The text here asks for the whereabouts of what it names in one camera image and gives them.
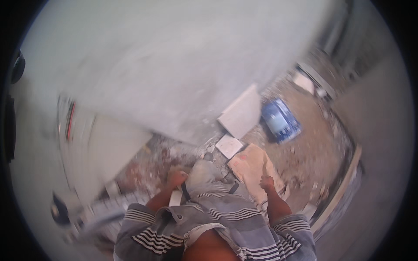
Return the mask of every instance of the hand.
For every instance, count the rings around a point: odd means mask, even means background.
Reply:
[[[260,180],[260,187],[264,189],[264,191],[267,190],[274,190],[274,179],[271,176],[261,176]]]
[[[171,174],[171,176],[168,179],[167,185],[174,189],[177,186],[180,186],[184,181],[187,180],[189,175],[187,175],[186,172],[182,170],[177,170]]]

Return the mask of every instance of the blue bucket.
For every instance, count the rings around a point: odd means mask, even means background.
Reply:
[[[261,115],[276,136],[278,144],[288,142],[302,132],[301,124],[281,99],[265,105]]]

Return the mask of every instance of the white wall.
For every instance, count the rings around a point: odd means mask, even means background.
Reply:
[[[48,3],[27,63],[96,111],[203,144],[242,91],[265,87],[311,47],[330,2]]]

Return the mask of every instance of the gray wall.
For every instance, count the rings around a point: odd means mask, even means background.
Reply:
[[[48,3],[29,32],[37,53],[27,63],[95,111],[203,144],[251,83],[265,87],[306,53],[331,2]]]
[[[394,221],[411,171],[414,110],[398,48],[389,50],[333,109],[363,147],[364,176],[345,215],[316,243],[318,260],[367,260]]]

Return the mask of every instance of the person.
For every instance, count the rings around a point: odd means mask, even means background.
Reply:
[[[174,172],[146,205],[131,204],[117,236],[113,258],[133,260],[316,260],[306,217],[292,214],[263,176],[270,226],[245,185],[225,180],[211,161],[199,160],[186,174]],[[180,188],[180,206],[168,207]]]

